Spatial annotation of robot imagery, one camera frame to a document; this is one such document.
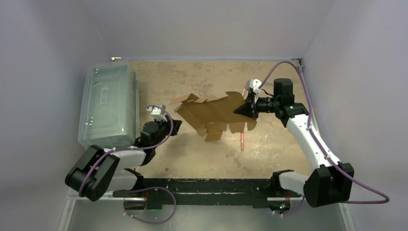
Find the brown cardboard box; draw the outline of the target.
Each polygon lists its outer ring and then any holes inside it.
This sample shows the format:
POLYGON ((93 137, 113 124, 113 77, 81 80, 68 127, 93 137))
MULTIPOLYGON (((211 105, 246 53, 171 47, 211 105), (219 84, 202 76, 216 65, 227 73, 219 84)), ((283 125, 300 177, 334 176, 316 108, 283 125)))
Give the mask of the brown cardboard box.
POLYGON ((245 99, 236 91, 227 91, 225 96, 217 99, 200 98, 193 93, 174 98, 170 104, 179 104, 174 110, 200 136, 205 135, 205 141, 218 141, 228 128, 232 133, 249 131, 256 127, 252 117, 234 113, 234 110, 244 105, 245 99))

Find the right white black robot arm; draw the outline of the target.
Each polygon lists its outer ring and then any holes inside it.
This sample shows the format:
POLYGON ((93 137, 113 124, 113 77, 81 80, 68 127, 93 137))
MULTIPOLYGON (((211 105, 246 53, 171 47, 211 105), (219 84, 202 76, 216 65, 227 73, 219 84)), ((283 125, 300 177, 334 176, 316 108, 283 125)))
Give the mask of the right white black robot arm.
POLYGON ((260 97, 261 81, 250 79, 246 84, 248 95, 245 103, 235 109, 234 113, 253 119, 257 119, 259 113, 274 113, 295 137, 313 171, 310 176, 293 170, 274 172, 265 189, 277 196, 287 191, 295 192, 304 196, 311 207, 348 201, 352 181, 344 173, 352 177, 352 165, 342 163, 336 155, 330 153, 320 136, 311 135, 315 127, 308 120, 309 112, 306 107, 295 102, 290 79, 275 79, 273 88, 272 97, 260 97))

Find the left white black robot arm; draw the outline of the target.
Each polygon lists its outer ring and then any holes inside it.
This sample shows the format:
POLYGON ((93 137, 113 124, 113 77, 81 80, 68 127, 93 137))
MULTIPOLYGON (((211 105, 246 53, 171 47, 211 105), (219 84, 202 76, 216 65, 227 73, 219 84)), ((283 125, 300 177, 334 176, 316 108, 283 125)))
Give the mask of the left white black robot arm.
POLYGON ((65 184, 80 197, 99 200, 106 192, 126 191, 137 197, 143 192, 143 176, 133 166, 144 166, 156 155, 166 138, 176 136, 181 120, 154 120, 144 124, 132 146, 104 149, 91 145, 70 169, 65 184))

